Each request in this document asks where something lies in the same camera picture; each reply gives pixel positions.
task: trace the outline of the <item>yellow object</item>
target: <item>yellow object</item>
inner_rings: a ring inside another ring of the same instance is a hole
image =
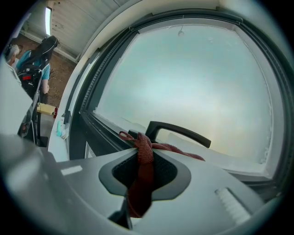
[[[54,115],[55,107],[52,105],[38,103],[37,112],[47,114],[47,115]]]

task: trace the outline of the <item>white vent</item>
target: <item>white vent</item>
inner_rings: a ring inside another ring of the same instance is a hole
[[[218,189],[215,191],[215,194],[237,225],[250,219],[251,215],[249,212],[227,188]]]

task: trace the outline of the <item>person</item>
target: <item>person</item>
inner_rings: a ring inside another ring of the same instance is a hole
[[[12,45],[11,48],[9,49],[9,53],[6,57],[7,59],[7,64],[9,66],[13,67],[14,62],[17,60],[16,56],[21,53],[23,50],[23,46],[18,46],[18,45]]]
[[[47,103],[49,85],[48,80],[50,77],[50,59],[55,47],[58,45],[58,40],[55,36],[50,36],[42,41],[35,50],[26,51],[16,66],[16,72],[21,71],[25,65],[39,66],[42,70],[42,91],[43,91],[43,103]]]

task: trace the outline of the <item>teal shirt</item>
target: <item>teal shirt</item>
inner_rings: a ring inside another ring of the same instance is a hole
[[[28,50],[26,51],[23,56],[19,59],[18,63],[17,63],[17,69],[19,70],[21,68],[21,66],[23,65],[23,62],[28,59],[31,55],[31,51]],[[40,61],[36,61],[34,63],[34,65],[36,66],[40,66],[41,62]],[[43,70],[42,70],[42,80],[48,80],[49,79],[49,75],[50,75],[50,64],[48,64]]]

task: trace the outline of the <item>black opening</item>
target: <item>black opening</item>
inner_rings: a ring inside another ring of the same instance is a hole
[[[171,181],[173,181],[178,170],[174,164],[165,160],[161,156],[154,154],[154,189],[161,188]],[[113,176],[127,188],[130,188],[132,183],[137,178],[138,174],[138,160],[137,155],[129,157],[112,169]]]

